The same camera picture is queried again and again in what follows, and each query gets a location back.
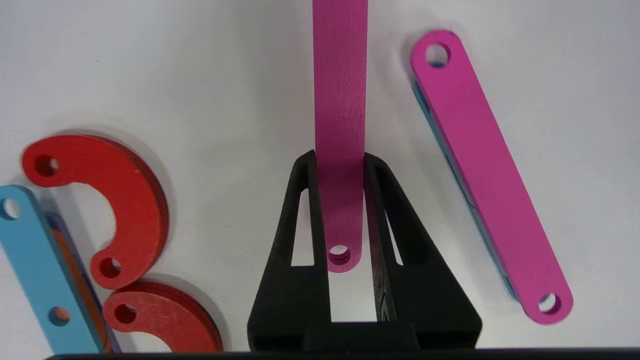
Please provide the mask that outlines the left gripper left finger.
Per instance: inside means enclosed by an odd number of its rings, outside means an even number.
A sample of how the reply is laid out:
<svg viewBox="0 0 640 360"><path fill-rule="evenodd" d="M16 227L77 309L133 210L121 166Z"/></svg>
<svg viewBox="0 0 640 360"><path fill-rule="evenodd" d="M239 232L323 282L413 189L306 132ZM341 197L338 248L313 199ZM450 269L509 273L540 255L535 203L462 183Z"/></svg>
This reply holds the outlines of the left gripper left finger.
<svg viewBox="0 0 640 360"><path fill-rule="evenodd" d="M293 266L301 193L310 201L313 264ZM301 351L306 331L331 322L328 260L316 154L295 160L262 280L247 320L252 351Z"/></svg>

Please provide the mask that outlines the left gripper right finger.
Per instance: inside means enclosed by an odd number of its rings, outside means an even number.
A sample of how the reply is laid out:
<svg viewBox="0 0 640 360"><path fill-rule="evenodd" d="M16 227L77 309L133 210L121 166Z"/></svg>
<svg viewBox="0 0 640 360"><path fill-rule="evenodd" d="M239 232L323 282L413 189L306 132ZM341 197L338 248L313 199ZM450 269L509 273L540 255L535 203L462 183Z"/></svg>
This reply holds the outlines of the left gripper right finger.
<svg viewBox="0 0 640 360"><path fill-rule="evenodd" d="M364 170L377 321L412 328L421 349L474 349L482 319L390 166L366 153Z"/></svg>

